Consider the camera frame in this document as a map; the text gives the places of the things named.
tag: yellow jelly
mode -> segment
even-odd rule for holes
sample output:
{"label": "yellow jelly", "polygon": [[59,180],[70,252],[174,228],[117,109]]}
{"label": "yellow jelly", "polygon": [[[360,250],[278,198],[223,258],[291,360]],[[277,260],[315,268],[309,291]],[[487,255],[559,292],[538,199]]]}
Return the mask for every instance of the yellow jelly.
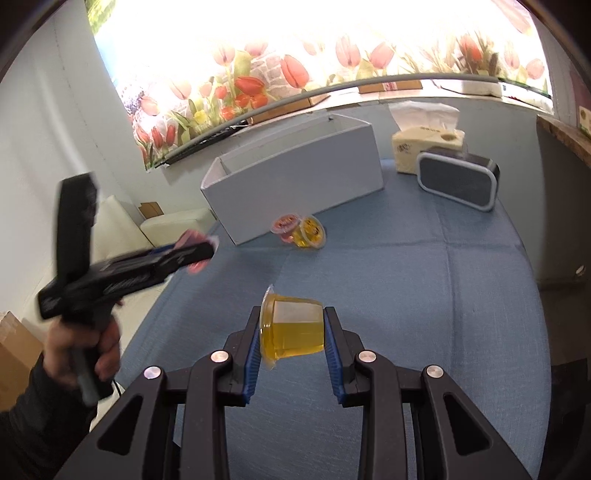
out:
{"label": "yellow jelly", "polygon": [[298,247],[322,248],[326,243],[324,227],[316,217],[308,216],[300,221],[298,227],[292,231],[294,243]]}
{"label": "yellow jelly", "polygon": [[261,355],[272,367],[280,358],[308,355],[324,348],[322,304],[284,297],[270,286],[261,306]]}

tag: white wall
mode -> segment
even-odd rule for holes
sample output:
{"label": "white wall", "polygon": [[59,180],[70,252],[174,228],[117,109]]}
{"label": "white wall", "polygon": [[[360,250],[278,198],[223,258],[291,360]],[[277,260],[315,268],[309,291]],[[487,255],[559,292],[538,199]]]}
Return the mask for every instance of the white wall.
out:
{"label": "white wall", "polygon": [[141,218],[74,101],[56,43],[56,18],[33,35],[0,83],[0,310],[17,316],[53,255],[60,180],[93,170],[102,195],[115,194]]}
{"label": "white wall", "polygon": [[162,168],[145,172],[127,114],[96,48],[84,2],[66,2],[54,22],[72,96],[106,163],[135,204],[157,201],[165,213],[206,206],[195,177],[201,178],[209,165],[194,166],[195,176],[172,180]]}

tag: plastic cup lid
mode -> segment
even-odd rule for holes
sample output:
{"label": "plastic cup lid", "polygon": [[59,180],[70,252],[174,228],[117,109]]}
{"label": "plastic cup lid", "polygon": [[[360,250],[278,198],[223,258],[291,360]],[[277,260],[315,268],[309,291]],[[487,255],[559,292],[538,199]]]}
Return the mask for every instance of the plastic cup lid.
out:
{"label": "plastic cup lid", "polygon": [[300,222],[300,232],[304,240],[313,248],[322,248],[326,243],[326,232],[320,221],[312,215]]}
{"label": "plastic cup lid", "polygon": [[269,288],[265,292],[261,303],[261,313],[259,314],[259,334],[261,341],[261,356],[265,365],[268,368],[273,368],[275,362],[277,362],[277,355],[273,347],[273,307],[274,302],[271,294],[274,293],[273,285],[269,285]]}
{"label": "plastic cup lid", "polygon": [[291,232],[298,226],[298,223],[300,223],[300,216],[295,213],[289,213],[279,217],[273,222],[273,225],[271,225],[271,232],[276,233],[277,235],[282,235]]}

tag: window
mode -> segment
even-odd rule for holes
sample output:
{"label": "window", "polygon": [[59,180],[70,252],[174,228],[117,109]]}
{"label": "window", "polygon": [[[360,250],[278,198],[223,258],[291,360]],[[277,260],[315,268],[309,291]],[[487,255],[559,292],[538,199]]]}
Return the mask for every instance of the window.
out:
{"label": "window", "polygon": [[86,0],[146,168],[238,115],[356,79],[479,74],[550,91],[540,40],[517,0],[335,5]]}

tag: cardboard box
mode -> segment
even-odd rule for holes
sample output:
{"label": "cardboard box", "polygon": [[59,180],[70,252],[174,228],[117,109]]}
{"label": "cardboard box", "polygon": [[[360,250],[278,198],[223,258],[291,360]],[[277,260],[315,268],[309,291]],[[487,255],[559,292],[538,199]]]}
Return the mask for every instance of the cardboard box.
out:
{"label": "cardboard box", "polygon": [[144,215],[146,220],[148,218],[164,215],[164,212],[162,211],[162,208],[160,208],[160,205],[158,205],[158,202],[140,203],[138,210],[142,215]]}
{"label": "cardboard box", "polygon": [[311,215],[383,186],[372,125],[325,113],[216,158],[201,191],[239,245],[282,215]]}
{"label": "cardboard box", "polygon": [[311,106],[318,105],[322,100],[327,99],[329,96],[330,95],[328,93],[324,93],[322,95],[316,95],[314,97],[297,100],[284,106],[278,106],[277,108],[273,108],[268,112],[253,115],[248,119],[248,123],[250,125],[256,125],[260,124],[261,122],[265,122],[266,120],[270,120],[271,118],[287,115],[288,113],[297,112],[298,110],[304,110],[306,108],[310,108]]}
{"label": "cardboard box", "polygon": [[420,80],[402,80],[401,82],[372,83],[358,86],[359,93],[391,92],[393,90],[422,90]]}
{"label": "cardboard box", "polygon": [[591,138],[591,111],[584,106],[579,107],[579,128],[581,132]]}
{"label": "cardboard box", "polygon": [[29,384],[43,344],[11,312],[0,317],[0,411],[5,411]]}

